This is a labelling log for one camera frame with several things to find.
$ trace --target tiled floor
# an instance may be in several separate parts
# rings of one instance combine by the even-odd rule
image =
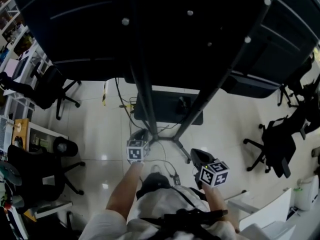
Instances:
[[[64,195],[73,202],[73,221],[78,228],[83,228],[89,218],[105,208],[108,198],[123,175],[129,168],[126,155],[126,141],[129,138],[129,119],[123,108],[115,86],[115,80],[107,82],[105,106],[102,103],[103,82],[83,82],[82,86],[74,86],[67,95],[80,101],[81,107],[73,103],[65,103],[61,121],[55,118],[56,107],[42,110],[36,108],[32,122],[69,136],[76,142],[79,153],[76,157],[66,159],[67,164],[83,160],[85,168],[77,168],[68,173],[68,178],[82,189],[84,196],[76,195],[66,186]],[[125,100],[137,96],[137,88],[133,84],[120,80],[120,92]],[[155,86],[154,90],[194,93],[194,90],[165,88]],[[225,185],[219,187],[225,198],[239,194],[242,190],[250,190],[253,203],[262,207],[282,193],[286,187],[295,187],[299,178],[311,175],[316,161],[311,158],[312,148],[320,146],[319,135],[313,134],[303,141],[299,134],[294,135],[297,150],[293,156],[289,179],[277,178],[271,171],[265,174],[265,167],[259,164],[253,171],[247,172],[259,150],[251,145],[244,145],[243,139],[249,138],[261,142],[260,123],[291,114],[284,102],[278,107],[279,92],[265,99],[236,96],[219,90],[204,109],[204,124],[191,126],[181,137],[185,149],[202,149],[216,158],[225,161],[230,167],[230,176]],[[165,130],[163,136],[171,136],[178,127]],[[166,160],[171,162],[180,176],[181,184],[195,187],[193,174],[195,169],[185,163],[184,155],[168,141],[161,142],[166,153]],[[148,160],[164,159],[165,154],[159,143],[151,147]],[[160,165],[164,175],[168,175],[163,162],[147,162],[143,173],[144,179],[155,164]],[[173,173],[170,165],[167,168]]]

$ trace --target black office chair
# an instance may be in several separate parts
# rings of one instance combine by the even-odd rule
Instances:
[[[271,167],[275,174],[280,178],[284,175],[289,178],[291,175],[289,162],[296,151],[296,144],[292,138],[292,134],[300,132],[303,139],[305,138],[304,124],[306,121],[306,105],[300,105],[289,118],[280,118],[271,121],[266,128],[263,124],[259,125],[259,129],[263,130],[263,145],[251,139],[244,139],[243,143],[251,143],[261,149],[261,154],[246,170],[252,171],[259,162],[265,163],[267,169],[265,173],[269,173]]]
[[[312,68],[312,63],[315,61],[315,54],[312,52],[311,55],[306,59],[306,61],[298,67],[298,69],[290,75],[290,77],[284,82],[284,84],[280,87],[280,102],[278,103],[278,106],[282,104],[283,97],[287,98],[288,106],[289,108],[295,107],[297,108],[297,105],[292,105],[291,104],[291,99],[290,97],[295,97],[296,101],[298,104],[300,103],[300,100],[298,99],[298,95],[301,95],[305,97],[307,93],[305,93],[305,88],[301,85],[301,79],[302,77],[311,70]],[[286,86],[292,91],[290,95],[288,95],[286,91]]]
[[[21,186],[15,186],[14,195],[20,195],[24,206],[17,209],[23,214],[32,207],[37,207],[40,201],[53,202],[59,198],[67,184],[78,195],[84,195],[82,190],[77,190],[65,176],[71,169],[82,166],[85,162],[77,162],[62,168],[61,157],[74,156],[74,153],[53,154],[46,151],[28,153],[25,150],[10,145],[8,148],[8,163],[14,166],[22,179]],[[55,185],[43,184],[43,178],[54,176]]]
[[[72,98],[66,96],[66,92],[75,84],[81,84],[81,81],[73,81],[68,86],[64,88],[66,78],[57,70],[55,66],[50,66],[43,74],[40,76],[38,73],[38,67],[40,62],[36,64],[32,70],[30,76],[35,76],[38,79],[38,83],[34,89],[28,84],[15,82],[11,77],[8,77],[7,73],[0,73],[0,85],[3,89],[14,90],[18,93],[23,94],[26,98],[33,100],[40,108],[43,110],[48,109],[57,100],[56,106],[56,119],[60,120],[59,116],[60,106],[62,100],[68,100],[75,103],[77,108],[80,107],[80,103],[73,100]]]

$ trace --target white shirt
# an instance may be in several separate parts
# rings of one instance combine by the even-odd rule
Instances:
[[[200,200],[191,189],[183,186],[175,186],[175,188],[182,192],[199,210],[210,211],[208,203]],[[133,207],[133,219],[128,224],[118,212],[104,210],[89,221],[79,240],[148,239],[159,230],[159,226],[140,218],[158,219],[164,214],[175,214],[179,209],[191,211],[194,208],[177,191],[161,188],[145,194],[136,202]],[[229,221],[218,221],[210,227],[205,225],[203,227],[222,240],[246,239],[236,234]],[[179,231],[175,233],[174,239],[191,240],[194,239],[194,235]]]

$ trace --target forearm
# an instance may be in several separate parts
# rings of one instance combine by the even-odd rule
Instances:
[[[202,189],[204,190],[210,211],[228,210],[227,204],[217,187],[212,188],[206,184],[202,184]],[[237,233],[239,232],[239,223],[229,213],[223,216],[222,221],[229,221],[233,225],[235,231]]]
[[[116,211],[127,220],[131,206],[135,200],[136,190],[142,168],[143,163],[132,163],[121,182],[112,192],[106,206],[107,210]]]

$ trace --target metal frame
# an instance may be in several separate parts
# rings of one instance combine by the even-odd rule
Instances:
[[[247,36],[243,39],[242,46],[234,56],[230,66],[225,70],[225,72],[221,73],[220,76],[218,75],[216,79],[214,79],[215,82],[213,82],[213,79],[210,79],[210,81],[205,84],[204,88],[200,90],[196,100],[192,104],[188,113],[185,115],[180,128],[173,137],[161,137],[158,135],[157,121],[152,100],[152,84],[149,79],[147,66],[144,60],[144,48],[142,44],[143,41],[140,35],[140,28],[137,20],[137,8],[134,1],[135,0],[130,1],[133,25],[131,34],[133,36],[133,42],[131,43],[129,56],[131,57],[131,73],[138,90],[138,95],[143,111],[148,121],[148,124],[146,121],[143,121],[143,123],[152,135],[152,140],[149,142],[149,145],[152,145],[156,141],[172,141],[185,154],[185,156],[187,157],[186,162],[187,164],[189,164],[191,162],[191,156],[186,151],[183,144],[179,141],[179,138],[200,115],[209,101],[216,94],[218,89],[226,81],[227,77],[231,74],[232,69],[241,58],[247,45],[251,42],[251,37],[254,35],[256,29],[261,25],[263,19],[265,18],[273,0],[264,0],[263,2],[261,2],[260,12],[256,20],[253,22],[251,28],[248,30]]]

